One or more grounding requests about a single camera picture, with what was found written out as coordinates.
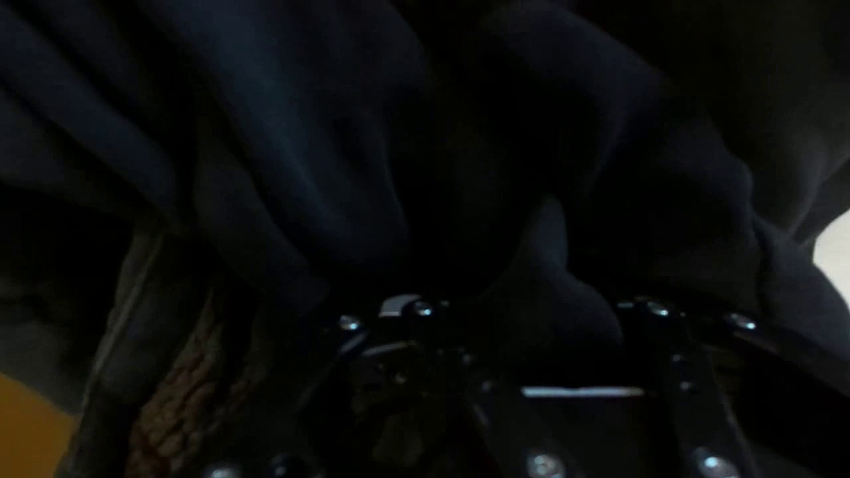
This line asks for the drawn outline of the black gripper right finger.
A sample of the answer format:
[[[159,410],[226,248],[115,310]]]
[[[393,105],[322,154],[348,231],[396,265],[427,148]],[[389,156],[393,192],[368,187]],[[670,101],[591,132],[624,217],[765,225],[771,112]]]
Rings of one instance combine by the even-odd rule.
[[[678,478],[850,478],[847,363],[737,310],[615,302]]]

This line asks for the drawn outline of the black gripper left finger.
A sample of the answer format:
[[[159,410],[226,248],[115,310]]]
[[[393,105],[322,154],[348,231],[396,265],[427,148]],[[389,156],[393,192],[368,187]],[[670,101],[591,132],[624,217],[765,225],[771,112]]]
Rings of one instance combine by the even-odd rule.
[[[307,321],[203,478],[496,478],[481,338],[447,302]]]

